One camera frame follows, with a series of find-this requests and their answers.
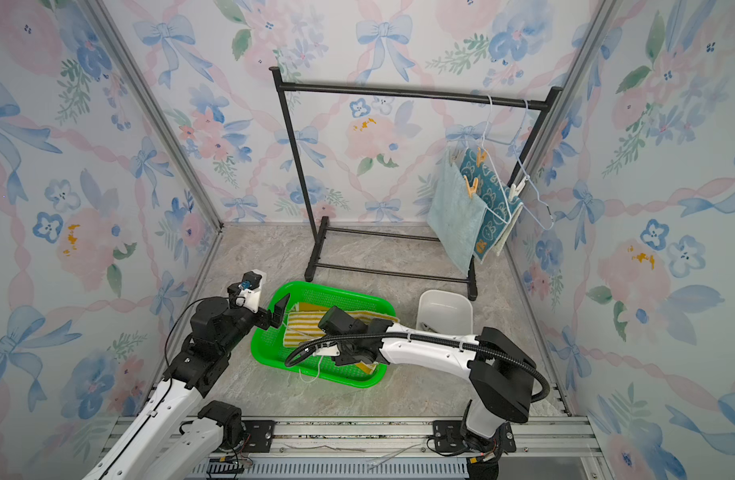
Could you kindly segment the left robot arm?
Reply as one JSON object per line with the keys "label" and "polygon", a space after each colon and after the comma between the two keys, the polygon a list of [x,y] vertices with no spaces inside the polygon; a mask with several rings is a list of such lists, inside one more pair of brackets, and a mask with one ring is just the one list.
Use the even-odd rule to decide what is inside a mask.
{"label": "left robot arm", "polygon": [[187,420],[229,366],[232,351],[255,328],[282,325],[291,296],[272,309],[237,304],[241,294],[192,304],[197,331],[182,344],[155,393],[88,479],[185,479],[214,451],[235,450],[247,438],[239,407],[212,401]]}

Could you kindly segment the teal patterned towel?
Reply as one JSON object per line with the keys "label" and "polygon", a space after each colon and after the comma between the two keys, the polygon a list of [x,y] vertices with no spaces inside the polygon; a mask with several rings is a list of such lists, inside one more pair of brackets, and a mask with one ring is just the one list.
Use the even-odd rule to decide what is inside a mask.
{"label": "teal patterned towel", "polygon": [[469,149],[465,152],[461,160],[461,174],[469,179],[479,177],[477,196],[487,205],[483,224],[481,224],[477,242],[475,242],[475,256],[479,261],[484,262],[487,254],[495,253],[499,256],[503,251],[507,238],[523,210],[523,201],[518,197],[514,202],[509,203],[507,200],[509,187],[501,183],[497,172],[491,170],[487,162],[477,167],[475,158],[477,158],[475,150]]}

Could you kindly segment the orange clothespin upper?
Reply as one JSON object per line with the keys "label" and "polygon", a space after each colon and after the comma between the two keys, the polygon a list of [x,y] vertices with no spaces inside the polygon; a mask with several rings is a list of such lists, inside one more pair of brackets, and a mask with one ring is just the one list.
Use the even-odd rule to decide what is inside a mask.
{"label": "orange clothespin upper", "polygon": [[477,167],[481,167],[483,166],[483,164],[485,164],[485,162],[487,162],[488,159],[489,159],[489,153],[487,153],[487,150],[480,147],[477,150],[477,158],[475,158],[475,165],[477,165]]}

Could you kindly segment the white plastic bin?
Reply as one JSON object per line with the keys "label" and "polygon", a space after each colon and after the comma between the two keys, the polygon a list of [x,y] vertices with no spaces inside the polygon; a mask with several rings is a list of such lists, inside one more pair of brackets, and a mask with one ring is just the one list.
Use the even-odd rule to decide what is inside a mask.
{"label": "white plastic bin", "polygon": [[427,290],[419,298],[417,324],[425,322],[439,334],[473,334],[473,305],[467,297],[453,292]]}

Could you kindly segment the orange clothespin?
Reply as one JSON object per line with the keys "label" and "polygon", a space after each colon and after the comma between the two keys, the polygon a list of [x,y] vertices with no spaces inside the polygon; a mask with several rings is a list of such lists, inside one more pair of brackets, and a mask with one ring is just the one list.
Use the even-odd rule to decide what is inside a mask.
{"label": "orange clothespin", "polygon": [[477,192],[479,192],[479,177],[469,179],[469,177],[463,176],[463,180],[465,180],[467,196],[469,196],[469,199],[473,199],[473,196],[477,195]]}
{"label": "orange clothespin", "polygon": [[477,150],[477,158],[475,158],[475,165],[477,165],[477,167],[481,167],[483,166],[483,164],[485,164],[485,162],[487,162],[488,159],[489,159],[489,153],[487,153],[487,150],[480,147]]}

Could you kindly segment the white clothespin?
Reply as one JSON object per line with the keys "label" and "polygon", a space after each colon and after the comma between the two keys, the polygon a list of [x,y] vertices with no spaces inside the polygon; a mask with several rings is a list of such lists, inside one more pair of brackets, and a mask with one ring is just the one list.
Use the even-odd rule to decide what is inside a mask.
{"label": "white clothespin", "polygon": [[525,184],[527,183],[527,179],[523,178],[519,183],[513,184],[509,188],[509,196],[507,196],[507,200],[509,200],[509,203],[514,202],[515,198],[518,198],[521,195],[521,192],[523,191],[523,188],[525,188]]}

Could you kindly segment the orange clothespin lower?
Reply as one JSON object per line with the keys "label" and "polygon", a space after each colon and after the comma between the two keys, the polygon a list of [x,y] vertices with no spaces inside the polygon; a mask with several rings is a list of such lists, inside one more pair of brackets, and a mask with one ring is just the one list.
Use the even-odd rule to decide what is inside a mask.
{"label": "orange clothespin lower", "polygon": [[479,192],[479,177],[469,179],[469,177],[463,176],[463,180],[465,180],[467,196],[469,196],[469,199],[473,199],[473,196],[477,195],[477,192]]}

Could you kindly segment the light green towel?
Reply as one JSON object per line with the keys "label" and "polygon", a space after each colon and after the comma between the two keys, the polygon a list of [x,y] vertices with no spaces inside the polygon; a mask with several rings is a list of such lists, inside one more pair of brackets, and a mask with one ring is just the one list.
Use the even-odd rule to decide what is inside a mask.
{"label": "light green towel", "polygon": [[469,271],[486,209],[487,205],[479,196],[469,199],[463,174],[455,163],[444,159],[439,166],[427,224],[463,275]]}

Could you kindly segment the white wire hanger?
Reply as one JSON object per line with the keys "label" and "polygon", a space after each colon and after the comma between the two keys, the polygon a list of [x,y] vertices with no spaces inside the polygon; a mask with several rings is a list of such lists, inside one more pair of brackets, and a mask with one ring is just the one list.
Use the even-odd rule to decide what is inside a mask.
{"label": "white wire hanger", "polygon": [[325,374],[329,375],[328,380],[331,382],[354,386],[355,388],[370,388],[377,385],[385,375],[385,367],[379,367],[377,364],[366,365],[359,363],[348,366],[335,366],[330,360],[323,357],[318,359],[310,358],[295,367],[301,378],[305,376],[313,378],[324,378]]}

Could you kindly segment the yellow striped towel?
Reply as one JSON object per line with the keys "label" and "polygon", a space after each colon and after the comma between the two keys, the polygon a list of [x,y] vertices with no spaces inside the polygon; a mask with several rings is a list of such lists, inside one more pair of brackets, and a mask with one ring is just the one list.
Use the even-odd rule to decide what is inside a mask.
{"label": "yellow striped towel", "polygon": [[[321,328],[320,324],[326,315],[327,309],[312,304],[300,303],[293,307],[291,313],[287,317],[287,326],[283,336],[283,346],[285,348],[295,348],[317,338],[321,338],[327,334],[326,330]],[[364,324],[366,327],[375,320],[389,321],[397,323],[399,319],[395,316],[373,312],[368,310],[347,311],[351,318],[355,319],[357,325],[350,321],[346,328],[347,333],[361,333],[363,329],[360,327]]]}

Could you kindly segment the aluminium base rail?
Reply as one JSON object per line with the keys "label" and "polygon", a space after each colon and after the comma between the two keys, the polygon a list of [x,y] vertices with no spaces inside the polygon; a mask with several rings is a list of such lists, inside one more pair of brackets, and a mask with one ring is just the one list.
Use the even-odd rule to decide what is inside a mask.
{"label": "aluminium base rail", "polygon": [[585,417],[505,423],[492,440],[457,418],[189,417],[156,431],[124,418],[89,479],[609,479]]}

